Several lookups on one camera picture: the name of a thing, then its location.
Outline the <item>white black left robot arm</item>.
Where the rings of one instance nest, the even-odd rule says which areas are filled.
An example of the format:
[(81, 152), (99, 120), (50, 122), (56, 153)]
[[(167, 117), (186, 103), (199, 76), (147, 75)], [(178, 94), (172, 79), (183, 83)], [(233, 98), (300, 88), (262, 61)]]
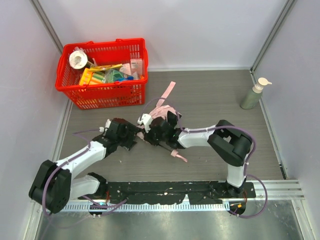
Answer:
[(123, 118), (107, 120), (100, 134), (88, 141), (76, 153), (53, 162), (45, 160), (39, 167), (28, 192), (28, 196), (53, 214), (60, 212), (71, 199), (104, 197), (108, 191), (107, 180), (96, 174), (77, 176), (99, 162), (118, 147), (131, 150), (141, 128)]

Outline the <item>pink folding umbrella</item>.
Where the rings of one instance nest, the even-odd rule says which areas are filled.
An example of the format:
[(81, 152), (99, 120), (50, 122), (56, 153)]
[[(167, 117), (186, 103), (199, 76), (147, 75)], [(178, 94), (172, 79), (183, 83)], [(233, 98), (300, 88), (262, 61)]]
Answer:
[[(170, 105), (165, 105), (164, 102), (167, 100), (168, 96), (172, 92), (176, 85), (176, 82), (171, 81), (164, 93), (161, 95), (160, 98), (157, 99), (157, 103), (155, 105), (155, 108), (150, 111), (150, 113), (147, 113), (152, 116), (152, 122), (150, 125), (156, 126), (156, 125), (166, 125), (170, 127), (170, 134), (169, 134), (169, 140), (168, 142), (165, 142), (169, 148), (166, 150), (170, 152), (170, 155), (174, 158), (180, 158), (184, 162), (188, 162), (188, 160), (181, 156), (179, 154), (179, 149), (184, 149), (185, 147), (178, 142), (179, 137), (183, 133), (183, 130), (179, 127), (176, 127), (179, 119), (182, 117), (182, 115), (176, 111), (176, 109)], [(145, 130), (141, 128), (142, 132), (139, 132), (137, 136), (142, 139), (144, 142), (144, 133)]]

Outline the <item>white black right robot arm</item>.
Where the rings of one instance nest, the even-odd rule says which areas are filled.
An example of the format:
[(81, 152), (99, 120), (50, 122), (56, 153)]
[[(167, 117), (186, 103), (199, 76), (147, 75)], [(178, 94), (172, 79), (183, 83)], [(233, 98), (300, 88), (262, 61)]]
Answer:
[(227, 163), (226, 189), (233, 197), (244, 192), (248, 158), (255, 150), (254, 138), (245, 130), (220, 120), (216, 125), (204, 128), (178, 127), (180, 116), (168, 112), (168, 116), (153, 118), (149, 114), (139, 117), (137, 124), (143, 128), (143, 139), (154, 146), (165, 143), (178, 156), (178, 150), (191, 147), (211, 147)]

